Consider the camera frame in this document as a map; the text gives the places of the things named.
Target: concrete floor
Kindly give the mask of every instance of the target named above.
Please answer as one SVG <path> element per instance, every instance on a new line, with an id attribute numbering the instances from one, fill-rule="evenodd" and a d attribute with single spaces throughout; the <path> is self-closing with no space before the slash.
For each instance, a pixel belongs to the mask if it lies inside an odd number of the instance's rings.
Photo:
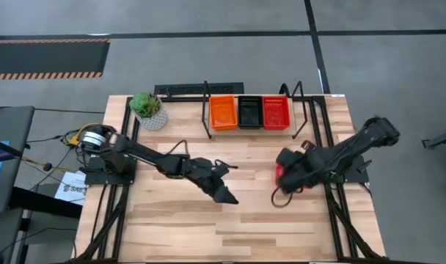
<path id="1" fill-rule="evenodd" d="M 313 0 L 318 30 L 446 29 L 446 0 Z M 308 30 L 301 0 L 1 0 L 0 35 Z M 446 146 L 421 139 L 446 128 L 446 35 L 320 37 L 332 93 L 346 94 L 355 126 L 378 114 L 402 133 L 368 172 L 387 255 L 446 263 Z M 109 95 L 151 92 L 155 84 L 242 81 L 247 93 L 282 82 L 321 92 L 310 37 L 112 40 L 99 79 L 0 81 L 0 106 L 103 111 Z M 99 114 L 36 112 L 30 139 L 101 121 Z M 30 157 L 56 163 L 58 142 Z M 64 166 L 76 168 L 71 155 Z M 22 166 L 17 186 L 43 176 Z M 32 246 L 27 263 L 64 261 L 71 241 Z"/>

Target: red basket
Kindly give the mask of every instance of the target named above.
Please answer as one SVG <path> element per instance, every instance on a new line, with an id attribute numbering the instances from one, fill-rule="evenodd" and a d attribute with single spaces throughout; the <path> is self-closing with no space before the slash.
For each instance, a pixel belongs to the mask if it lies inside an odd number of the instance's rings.
<path id="1" fill-rule="evenodd" d="M 286 97 L 264 97 L 262 101 L 265 129 L 282 130 L 290 126 L 290 112 Z"/>

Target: wooden table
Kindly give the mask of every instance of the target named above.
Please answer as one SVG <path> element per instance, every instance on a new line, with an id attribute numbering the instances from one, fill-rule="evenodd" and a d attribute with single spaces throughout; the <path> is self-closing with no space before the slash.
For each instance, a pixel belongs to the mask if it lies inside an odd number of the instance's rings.
<path id="1" fill-rule="evenodd" d="M 120 129 L 126 98 L 109 97 L 104 124 Z M 326 104 L 337 144 L 354 133 L 347 100 L 326 95 Z M 293 105 L 297 123 L 301 124 L 302 103 Z M 201 103 L 165 103 L 165 106 L 169 115 L 167 125 L 155 132 L 140 129 L 138 142 L 164 153 L 181 139 L 187 139 L 191 157 L 219 158 L 239 166 L 223 179 L 240 203 L 216 204 L 189 181 L 169 180 L 151 166 L 139 163 L 128 196 L 120 262 L 336 260 L 322 186 L 295 194 L 283 209 L 274 208 L 270 201 L 275 189 L 277 154 L 283 147 L 298 149 L 305 139 L 315 142 L 311 120 L 294 140 L 291 136 L 209 139 L 200 121 Z M 323 132 L 320 114 L 318 119 Z M 327 145 L 325 133 L 322 136 Z M 346 183 L 344 188 L 354 226 L 373 250 L 384 255 L 370 195 L 358 184 Z M 87 191 L 76 236 L 78 253 L 89 244 L 101 191 L 102 186 Z M 106 192 L 97 230 L 102 226 L 107 196 Z M 279 203 L 285 199 L 283 195 L 277 196 Z M 339 225 L 344 254 L 348 256 L 345 230 L 340 222 Z M 106 256 L 111 256 L 114 230 L 112 227 L 109 233 Z"/>

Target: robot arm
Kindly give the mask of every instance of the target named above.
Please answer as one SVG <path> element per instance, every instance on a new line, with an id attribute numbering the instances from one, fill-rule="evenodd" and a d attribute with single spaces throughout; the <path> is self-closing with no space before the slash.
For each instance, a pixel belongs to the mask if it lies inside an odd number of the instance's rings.
<path id="1" fill-rule="evenodd" d="M 213 201 L 237 205 L 238 200 L 224 185 L 222 177 L 229 172 L 229 168 L 237 169 L 222 161 L 216 160 L 215 164 L 205 158 L 192 158 L 188 154 L 162 154 L 144 145 L 132 142 L 126 136 L 115 134 L 116 140 L 109 146 L 111 135 L 115 129 L 101 125 L 92 128 L 84 134 L 81 148 L 83 151 L 96 155 L 95 158 L 104 162 L 100 166 L 85 168 L 102 169 L 104 172 L 121 175 L 126 173 L 125 159 L 128 156 L 154 166 L 160 173 L 172 179 L 185 178 L 190 180 L 202 191 L 213 198 Z"/>
<path id="2" fill-rule="evenodd" d="M 278 185 L 286 194 L 303 186 L 313 187 L 326 182 L 329 173 L 345 173 L 352 161 L 370 148 L 393 146 L 398 139 L 399 132 L 386 118 L 374 117 L 355 135 L 333 148 L 315 147 L 311 142 L 303 143 L 307 148 L 305 153 L 284 148 L 277 157 L 277 163 L 284 170 Z"/>

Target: white paper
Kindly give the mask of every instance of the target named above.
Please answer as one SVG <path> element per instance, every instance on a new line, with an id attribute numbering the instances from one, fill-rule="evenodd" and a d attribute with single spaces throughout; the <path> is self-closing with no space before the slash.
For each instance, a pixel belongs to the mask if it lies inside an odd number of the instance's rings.
<path id="1" fill-rule="evenodd" d="M 77 205 L 83 205 L 86 196 L 86 186 L 83 172 L 66 172 L 62 183 L 56 190 L 55 199 L 62 199 L 67 202 L 73 202 Z"/>

